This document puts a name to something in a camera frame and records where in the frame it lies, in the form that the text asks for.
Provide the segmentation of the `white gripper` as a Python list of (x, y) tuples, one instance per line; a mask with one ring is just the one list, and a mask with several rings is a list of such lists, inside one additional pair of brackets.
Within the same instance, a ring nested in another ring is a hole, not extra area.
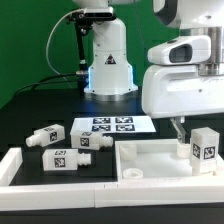
[(210, 56), (206, 35), (180, 36), (148, 50), (152, 65), (143, 78), (142, 109), (151, 118), (171, 118), (182, 144), (186, 131), (181, 116), (224, 112), (224, 75), (199, 73), (199, 64)]

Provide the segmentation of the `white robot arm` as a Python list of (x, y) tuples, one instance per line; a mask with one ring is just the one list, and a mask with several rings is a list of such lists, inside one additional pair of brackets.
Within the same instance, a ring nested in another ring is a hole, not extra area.
[[(94, 32), (85, 93), (109, 99), (135, 91), (126, 27), (113, 7), (137, 0), (73, 1)], [(141, 106), (153, 119), (169, 118), (184, 141), (182, 118), (224, 112), (224, 0), (152, 0), (152, 11), (179, 36), (148, 50)]]

